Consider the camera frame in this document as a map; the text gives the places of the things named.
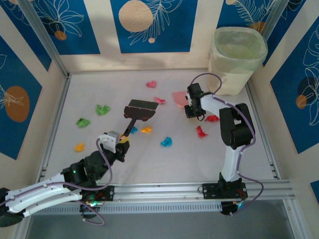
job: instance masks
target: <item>green crumpled paper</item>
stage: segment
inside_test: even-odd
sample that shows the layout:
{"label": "green crumpled paper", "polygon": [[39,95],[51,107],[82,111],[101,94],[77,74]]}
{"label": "green crumpled paper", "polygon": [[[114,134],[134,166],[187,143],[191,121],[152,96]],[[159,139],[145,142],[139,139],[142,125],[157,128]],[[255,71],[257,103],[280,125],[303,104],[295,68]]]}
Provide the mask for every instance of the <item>green crumpled paper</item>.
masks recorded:
{"label": "green crumpled paper", "polygon": [[80,128],[84,128],[86,126],[88,126],[91,123],[91,121],[89,121],[88,119],[85,118],[80,118],[76,124],[80,127]]}
{"label": "green crumpled paper", "polygon": [[105,115],[107,112],[110,111],[110,107],[109,106],[100,106],[100,105],[96,105],[96,109],[95,112],[99,115],[99,116],[103,116]]}

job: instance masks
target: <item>cable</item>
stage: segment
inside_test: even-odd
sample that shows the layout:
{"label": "cable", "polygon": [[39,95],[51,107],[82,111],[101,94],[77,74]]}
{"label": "cable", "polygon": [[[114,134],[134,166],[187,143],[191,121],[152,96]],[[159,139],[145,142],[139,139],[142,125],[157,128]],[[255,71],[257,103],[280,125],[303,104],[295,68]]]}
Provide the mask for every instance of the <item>cable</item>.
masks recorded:
{"label": "cable", "polygon": [[[214,92],[210,92],[210,93],[212,94],[212,97],[213,97],[215,100],[217,100],[217,101],[219,101],[219,102],[221,102],[221,103],[223,103],[223,104],[225,104],[225,105],[227,105],[227,106],[232,107],[238,114],[240,114],[240,116],[244,119],[246,125],[248,126],[248,128],[249,128],[249,130],[250,130],[250,132],[251,132],[251,134],[252,134],[252,136],[253,136],[253,141],[252,141],[249,145],[244,146],[244,147],[239,151],[239,155],[238,155],[238,158],[237,158],[237,165],[236,165],[236,172],[237,172],[237,174],[239,175],[239,177],[244,178],[244,179],[249,180],[249,181],[252,181],[252,182],[255,182],[255,183],[259,183],[259,184],[261,185],[261,190],[260,190],[260,192],[257,194],[256,197],[254,197],[254,198],[244,207],[244,208],[246,208],[246,207],[250,206],[254,201],[256,201],[257,198],[259,198],[259,196],[260,196],[260,195],[263,193],[263,191],[264,191],[264,184],[263,184],[262,182],[260,182],[260,181],[258,181],[258,180],[256,180],[256,179],[248,178],[248,177],[243,176],[242,174],[239,173],[239,165],[240,165],[241,157],[242,157],[242,155],[243,155],[243,153],[244,153],[244,150],[246,150],[247,148],[253,146],[253,145],[256,143],[256,135],[255,135],[255,132],[254,132],[254,130],[253,130],[253,127],[251,126],[251,124],[250,124],[250,122],[248,121],[248,119],[245,117],[245,115],[244,115],[236,106],[234,106],[234,105],[232,105],[232,104],[230,104],[230,103],[228,103],[228,102],[226,102],[226,101],[224,101],[224,100],[222,100],[222,99],[220,99],[220,98],[217,98],[217,97],[215,96],[215,94],[220,90],[220,88],[221,88],[221,86],[222,86],[222,80],[221,80],[221,78],[220,78],[219,76],[217,76],[216,74],[213,74],[213,73],[209,73],[209,72],[207,72],[207,73],[202,73],[202,74],[199,74],[198,76],[196,76],[196,77],[191,81],[190,85],[191,85],[198,77],[203,76],[203,75],[213,75],[213,76],[217,77],[217,79],[218,79],[219,82],[220,82],[220,85],[219,85],[219,87],[217,88],[217,90],[215,90]],[[233,215],[235,215],[235,214],[237,214],[237,213],[239,213],[239,212],[241,212],[241,211],[243,211],[243,210],[239,210],[239,211],[233,213]]]}
{"label": "cable", "polygon": [[206,72],[206,73],[199,74],[198,76],[196,76],[196,77],[190,82],[189,85],[193,84],[193,82],[194,82],[198,77],[204,76],[204,75],[212,75],[212,76],[216,77],[216,78],[219,80],[219,83],[220,83],[220,84],[219,84],[219,87],[218,87],[217,90],[215,90],[214,93],[213,93],[213,94],[215,95],[216,92],[220,90],[221,85],[222,85],[222,81],[221,81],[221,78],[220,78],[219,76],[217,76],[216,74],[214,74],[214,73]]}
{"label": "cable", "polygon": [[201,120],[199,119],[199,116],[197,116],[197,120],[198,121],[203,121],[205,119],[205,115],[202,115],[202,116],[203,116],[203,118],[201,118]]}
{"label": "cable", "polygon": [[[103,159],[105,160],[105,163],[106,163],[106,165],[108,166],[109,171],[110,171],[110,179],[109,179],[109,181],[107,182],[107,184],[105,184],[104,186],[101,186],[101,187],[97,187],[97,188],[87,188],[87,187],[78,186],[78,185],[73,184],[73,183],[55,182],[55,183],[48,183],[48,184],[46,185],[46,187],[54,186],[54,185],[61,185],[61,184],[62,184],[62,185],[66,185],[66,186],[70,186],[70,187],[74,187],[74,188],[78,188],[78,189],[86,190],[86,191],[99,191],[99,190],[103,190],[103,189],[107,188],[107,187],[110,185],[110,183],[111,183],[111,181],[112,181],[112,178],[113,178],[112,168],[111,168],[111,165],[110,165],[109,161],[107,160],[106,156],[104,155],[103,151],[101,150],[101,148],[100,148],[100,146],[99,146],[99,139],[96,140],[96,146],[97,146],[97,148],[98,148],[100,154],[102,155]],[[44,185],[39,186],[39,187],[36,187],[36,188],[33,188],[33,189],[30,189],[30,190],[27,190],[27,191],[25,191],[25,192],[23,192],[23,193],[17,194],[17,195],[15,195],[14,199],[11,199],[11,198],[10,198],[10,199],[7,199],[7,200],[5,200],[4,202],[0,203],[0,207],[1,207],[3,204],[6,204],[6,203],[8,203],[8,202],[10,202],[10,201],[13,201],[13,200],[17,199],[18,197],[21,197],[21,196],[23,196],[23,195],[25,195],[25,194],[34,192],[34,191],[36,191],[36,190],[38,190],[38,189],[40,189],[40,188],[42,188],[42,187],[44,187]],[[79,202],[80,204],[86,206],[90,211],[93,211],[98,217],[100,217],[100,218],[104,221],[104,219],[102,218],[102,216],[101,216],[98,212],[94,211],[93,209],[91,210],[90,207],[89,207],[87,204],[85,204],[85,203],[83,203],[83,202],[81,202],[81,201],[78,201],[78,200],[77,200],[77,202]],[[104,224],[104,222],[103,222],[103,224],[96,224],[96,223],[92,223],[92,224],[101,226],[101,225]]]}
{"label": "cable", "polygon": [[90,221],[90,220],[87,220],[86,218],[84,218],[84,217],[82,216],[82,220],[83,220],[84,222],[87,222],[87,223],[89,223],[89,224],[93,224],[93,225],[96,225],[96,226],[103,226],[103,225],[104,225],[105,221],[104,221],[104,218],[102,217],[101,214],[99,214],[99,213],[98,213],[97,211],[95,211],[92,207],[90,207],[90,206],[87,205],[86,203],[81,202],[80,200],[75,200],[75,202],[78,202],[79,204],[81,204],[81,205],[87,207],[91,212],[95,213],[95,214],[102,220],[101,223],[95,223],[95,222],[92,222],[92,221]]}

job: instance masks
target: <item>pink crumpled paper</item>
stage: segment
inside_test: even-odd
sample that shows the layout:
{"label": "pink crumpled paper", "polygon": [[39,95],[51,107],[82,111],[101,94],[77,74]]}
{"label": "pink crumpled paper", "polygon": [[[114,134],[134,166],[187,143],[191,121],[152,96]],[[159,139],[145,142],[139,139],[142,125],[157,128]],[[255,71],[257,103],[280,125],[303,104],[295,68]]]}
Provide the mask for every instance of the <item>pink crumpled paper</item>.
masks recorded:
{"label": "pink crumpled paper", "polygon": [[166,102],[165,100],[158,98],[158,97],[154,97],[154,101],[160,105],[165,104],[165,102]]}
{"label": "pink crumpled paper", "polygon": [[156,81],[147,82],[146,86],[149,87],[149,88],[155,88],[156,87]]}

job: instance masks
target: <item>red crumpled paper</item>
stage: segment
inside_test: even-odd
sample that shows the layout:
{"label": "red crumpled paper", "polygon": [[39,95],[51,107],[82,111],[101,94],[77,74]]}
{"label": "red crumpled paper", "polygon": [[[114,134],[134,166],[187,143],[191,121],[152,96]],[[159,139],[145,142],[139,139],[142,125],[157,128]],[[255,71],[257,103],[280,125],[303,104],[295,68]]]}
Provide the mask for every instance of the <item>red crumpled paper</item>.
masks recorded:
{"label": "red crumpled paper", "polygon": [[146,86],[149,87],[149,88],[155,88],[156,87],[156,81],[147,82]]}
{"label": "red crumpled paper", "polygon": [[208,116],[205,121],[208,121],[208,122],[216,122],[216,121],[219,121],[219,117],[218,116]]}
{"label": "red crumpled paper", "polygon": [[203,138],[203,137],[205,137],[205,136],[208,136],[208,134],[206,134],[206,133],[203,132],[203,130],[201,129],[200,126],[198,126],[196,129],[197,129],[198,137]]}
{"label": "red crumpled paper", "polygon": [[165,102],[166,102],[165,100],[158,98],[158,97],[154,97],[154,101],[159,103],[160,105],[165,104]]}

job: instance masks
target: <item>beige circle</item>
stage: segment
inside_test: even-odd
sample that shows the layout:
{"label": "beige circle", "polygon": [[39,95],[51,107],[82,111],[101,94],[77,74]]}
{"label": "beige circle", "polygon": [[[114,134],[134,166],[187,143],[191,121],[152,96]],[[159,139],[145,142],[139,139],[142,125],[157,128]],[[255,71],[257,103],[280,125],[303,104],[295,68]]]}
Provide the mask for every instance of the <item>beige circle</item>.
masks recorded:
{"label": "beige circle", "polygon": [[151,38],[149,39],[149,43],[154,43],[154,42],[155,42],[155,38],[152,38],[152,37],[151,37]]}
{"label": "beige circle", "polygon": [[153,14],[144,2],[130,0],[121,7],[119,19],[125,30],[139,32],[150,27],[153,22]]}
{"label": "beige circle", "polygon": [[17,5],[18,3],[16,2],[16,0],[8,0],[9,2],[11,2],[11,3],[13,3],[13,4],[15,4],[15,5]]}
{"label": "beige circle", "polygon": [[237,0],[226,0],[227,5],[233,5]]}

